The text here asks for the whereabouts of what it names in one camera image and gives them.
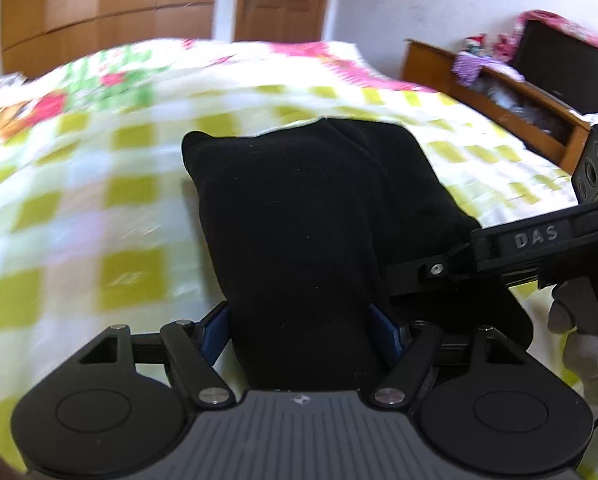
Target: bed frame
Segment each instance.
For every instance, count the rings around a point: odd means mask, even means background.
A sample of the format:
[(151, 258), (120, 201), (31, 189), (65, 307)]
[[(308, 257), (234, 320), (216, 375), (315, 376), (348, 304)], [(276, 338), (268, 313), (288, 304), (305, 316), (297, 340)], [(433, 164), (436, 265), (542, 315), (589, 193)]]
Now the bed frame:
[(557, 140), (509, 110), (501, 108), (486, 95), (461, 86), (451, 70), (455, 60), (455, 54), (452, 52), (421, 41), (408, 41), (409, 48), (401, 72), (401, 78), (404, 81), (411, 81), (444, 92), (459, 102), (474, 108), (519, 137), (534, 152), (572, 174), (588, 138), (590, 124), (574, 115), (566, 104), (530, 83), (519, 83), (490, 68), (482, 69), (482, 74), (492, 77), (534, 107), (546, 110), (563, 121), (566, 124), (566, 135)]

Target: gray ribbed surface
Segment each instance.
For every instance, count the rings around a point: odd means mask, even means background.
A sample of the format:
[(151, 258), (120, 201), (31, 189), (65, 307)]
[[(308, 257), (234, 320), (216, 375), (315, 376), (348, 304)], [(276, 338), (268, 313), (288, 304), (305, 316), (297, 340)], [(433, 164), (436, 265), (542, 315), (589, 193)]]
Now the gray ribbed surface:
[[(303, 404), (295, 399), (309, 397)], [(128, 480), (468, 480), (440, 460), (408, 418), (378, 412), (355, 392), (250, 392), (203, 413), (167, 458)], [(564, 473), (554, 480), (575, 480)]]

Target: gray glove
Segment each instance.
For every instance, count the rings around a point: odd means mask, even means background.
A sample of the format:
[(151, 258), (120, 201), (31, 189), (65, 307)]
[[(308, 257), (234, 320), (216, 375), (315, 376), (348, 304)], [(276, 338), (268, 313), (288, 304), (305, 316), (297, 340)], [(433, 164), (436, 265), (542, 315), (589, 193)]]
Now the gray glove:
[(564, 366), (582, 380), (584, 398), (598, 418), (598, 304), (590, 280), (577, 278), (557, 285), (553, 299), (548, 330), (564, 334), (577, 327), (566, 340)]

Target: bed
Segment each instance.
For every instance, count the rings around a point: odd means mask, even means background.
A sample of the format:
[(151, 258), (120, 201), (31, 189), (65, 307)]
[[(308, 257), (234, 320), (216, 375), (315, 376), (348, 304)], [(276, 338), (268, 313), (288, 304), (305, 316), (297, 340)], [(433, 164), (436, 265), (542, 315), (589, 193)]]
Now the bed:
[[(569, 175), (440, 92), (385, 78), (346, 43), (151, 40), (0, 89), (0, 453), (20, 397), (105, 327), (155, 332), (221, 301), (181, 139), (257, 136), (320, 116), (408, 128), (458, 205), (484, 226), (576, 204)], [(514, 293), (530, 352), (577, 388), (550, 292)], [(228, 348), (218, 370), (243, 380)], [(142, 372), (160, 378), (159, 370)], [(581, 472), (598, 478), (598, 430)]]

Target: black cloth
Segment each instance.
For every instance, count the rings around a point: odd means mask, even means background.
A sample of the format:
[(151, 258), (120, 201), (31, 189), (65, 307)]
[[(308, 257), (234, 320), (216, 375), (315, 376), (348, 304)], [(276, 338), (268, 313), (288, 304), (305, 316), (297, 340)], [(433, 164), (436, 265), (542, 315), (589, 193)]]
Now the black cloth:
[[(365, 315), (370, 303), (390, 308), (380, 269), (443, 253), (480, 227), (394, 124), (328, 119), (255, 138), (190, 132), (183, 157), (254, 388), (376, 386), (386, 370)], [(530, 320), (503, 285), (489, 286), (486, 311), (507, 312), (499, 328), (521, 330), (527, 346)], [(449, 294), (450, 318), (470, 317)], [(417, 318), (446, 317), (443, 304), (436, 314), (420, 313), (422, 304)]]

